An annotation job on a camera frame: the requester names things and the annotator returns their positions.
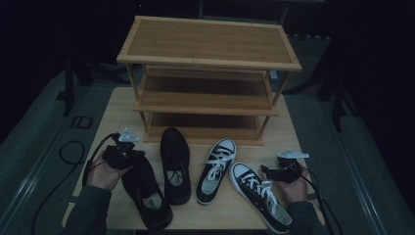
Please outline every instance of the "dark sleeve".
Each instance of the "dark sleeve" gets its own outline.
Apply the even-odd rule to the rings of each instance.
[[[296,202],[288,206],[288,213],[293,218],[290,231],[292,235],[329,234],[318,220],[314,206],[310,202]]]
[[[106,234],[111,195],[108,190],[84,186],[62,234]]]

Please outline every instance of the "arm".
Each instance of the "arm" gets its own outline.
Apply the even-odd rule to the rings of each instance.
[[[302,171],[302,176],[308,175],[307,170]],[[277,181],[283,190],[283,194],[289,203],[288,213],[293,218],[290,226],[293,235],[324,235],[327,230],[318,220],[317,213],[312,203],[307,201],[307,183],[300,177],[291,184]]]
[[[100,156],[89,170],[87,183],[70,212],[62,234],[106,234],[111,192],[129,168],[111,168]]]

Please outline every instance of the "sneaker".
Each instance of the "sneaker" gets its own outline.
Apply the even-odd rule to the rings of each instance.
[[[272,181],[262,180],[245,164],[232,164],[229,177],[236,191],[259,211],[268,228],[274,233],[286,233],[293,221],[271,191]]]
[[[150,162],[142,151],[131,156],[133,168],[122,176],[122,185],[134,201],[149,230],[164,229],[173,219],[170,205],[162,195]]]
[[[190,199],[190,152],[183,135],[176,128],[164,131],[160,145],[164,196],[171,205],[183,205]]]
[[[219,140],[210,150],[206,165],[196,189],[198,203],[207,206],[213,203],[223,176],[236,156],[236,145],[231,139]]]

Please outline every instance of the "hand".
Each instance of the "hand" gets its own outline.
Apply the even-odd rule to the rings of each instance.
[[[112,168],[102,159],[101,153],[101,155],[92,163],[91,168],[91,171],[88,173],[86,185],[95,186],[111,192],[119,179],[132,167],[125,169]]]
[[[308,176],[308,170],[302,169],[302,176]],[[287,200],[287,203],[291,204],[299,201],[307,200],[307,182],[302,177],[299,177],[296,181],[288,184],[283,181],[277,181],[278,186],[283,190],[284,196]]]

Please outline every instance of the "dark background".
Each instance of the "dark background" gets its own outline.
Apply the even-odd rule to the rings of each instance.
[[[68,58],[115,64],[135,15],[197,18],[198,0],[12,1],[0,3],[2,142]],[[288,34],[330,37],[319,72],[341,72],[408,206],[415,165],[415,3],[413,1],[207,0],[205,15],[278,21]],[[88,84],[88,76],[81,77]],[[325,80],[336,80],[331,76]]]

